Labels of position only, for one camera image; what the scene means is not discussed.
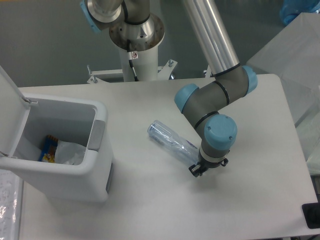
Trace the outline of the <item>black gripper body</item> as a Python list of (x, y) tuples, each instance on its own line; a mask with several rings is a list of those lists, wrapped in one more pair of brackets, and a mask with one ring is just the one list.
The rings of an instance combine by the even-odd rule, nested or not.
[(197, 174), (202, 175), (208, 169), (213, 169), (220, 166), (225, 167), (228, 163), (229, 160), (227, 158), (222, 158), (219, 162), (209, 162), (205, 159), (201, 159), (201, 161), (198, 162), (199, 168), (197, 169)]

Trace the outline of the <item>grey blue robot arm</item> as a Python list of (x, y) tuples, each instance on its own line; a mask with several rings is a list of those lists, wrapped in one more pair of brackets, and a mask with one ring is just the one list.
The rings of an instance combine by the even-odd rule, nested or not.
[[(238, 129), (234, 120), (219, 110), (251, 93), (258, 78), (250, 67), (240, 64), (214, 1), (185, 0), (182, 4), (214, 78), (204, 87), (188, 84), (174, 97), (201, 145), (199, 151), (186, 147), (185, 140), (159, 123), (153, 123), (148, 132), (170, 149), (179, 149), (188, 160), (189, 171), (198, 177), (228, 164), (227, 154)], [(120, 53), (124, 81), (160, 78), (158, 57), (146, 54), (158, 50), (165, 29), (161, 19), (151, 13), (148, 0), (83, 0), (80, 8), (93, 32), (108, 30)]]

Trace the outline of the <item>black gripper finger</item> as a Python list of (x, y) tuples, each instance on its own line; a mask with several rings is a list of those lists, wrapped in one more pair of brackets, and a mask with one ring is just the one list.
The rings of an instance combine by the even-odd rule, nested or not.
[(199, 176), (200, 175), (200, 165), (197, 164), (197, 165), (192, 165), (188, 168), (188, 170), (191, 172), (191, 174), (193, 176)]

